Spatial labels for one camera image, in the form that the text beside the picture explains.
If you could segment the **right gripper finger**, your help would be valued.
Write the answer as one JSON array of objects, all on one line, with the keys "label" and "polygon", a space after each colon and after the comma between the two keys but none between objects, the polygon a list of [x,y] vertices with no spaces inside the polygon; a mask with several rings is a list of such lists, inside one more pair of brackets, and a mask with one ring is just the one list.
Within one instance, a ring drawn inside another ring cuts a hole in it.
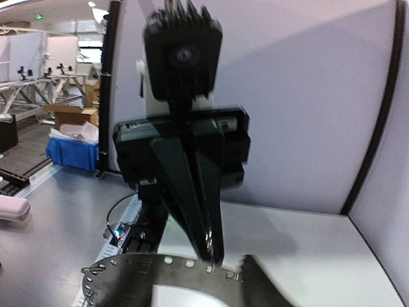
[{"label": "right gripper finger", "polygon": [[245,255],[241,265],[244,306],[293,307],[271,282],[253,255]]}]

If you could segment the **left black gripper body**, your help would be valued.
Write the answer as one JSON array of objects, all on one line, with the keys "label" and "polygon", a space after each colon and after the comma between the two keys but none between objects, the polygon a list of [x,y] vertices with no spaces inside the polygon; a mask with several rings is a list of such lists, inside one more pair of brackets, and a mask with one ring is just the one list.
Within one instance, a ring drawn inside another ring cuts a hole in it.
[{"label": "left black gripper body", "polygon": [[160,115],[116,124],[117,163],[131,187],[156,178],[167,185],[229,189],[243,182],[250,117],[242,107]]}]

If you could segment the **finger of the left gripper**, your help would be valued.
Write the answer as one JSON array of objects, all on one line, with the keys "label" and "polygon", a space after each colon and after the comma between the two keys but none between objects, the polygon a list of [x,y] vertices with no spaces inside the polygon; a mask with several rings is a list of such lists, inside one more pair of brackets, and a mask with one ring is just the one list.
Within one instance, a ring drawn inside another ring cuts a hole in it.
[{"label": "finger of the left gripper", "polygon": [[151,142],[154,165],[166,187],[165,203],[185,230],[198,257],[208,259],[206,222],[188,155],[180,138],[157,138]]},{"label": "finger of the left gripper", "polygon": [[192,131],[187,151],[194,202],[188,209],[190,238],[200,259],[221,265],[224,241],[220,186],[224,136],[219,129]]}]

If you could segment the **metal ring disc with keyrings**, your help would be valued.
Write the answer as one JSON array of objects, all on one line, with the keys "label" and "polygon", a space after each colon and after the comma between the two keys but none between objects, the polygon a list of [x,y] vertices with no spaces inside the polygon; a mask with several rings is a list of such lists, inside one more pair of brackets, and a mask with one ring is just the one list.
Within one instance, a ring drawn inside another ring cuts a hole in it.
[{"label": "metal ring disc with keyrings", "polygon": [[86,306],[149,306],[155,286],[196,291],[227,306],[245,306],[247,266],[237,269],[177,255],[125,253],[103,258],[82,268],[82,292]]}]

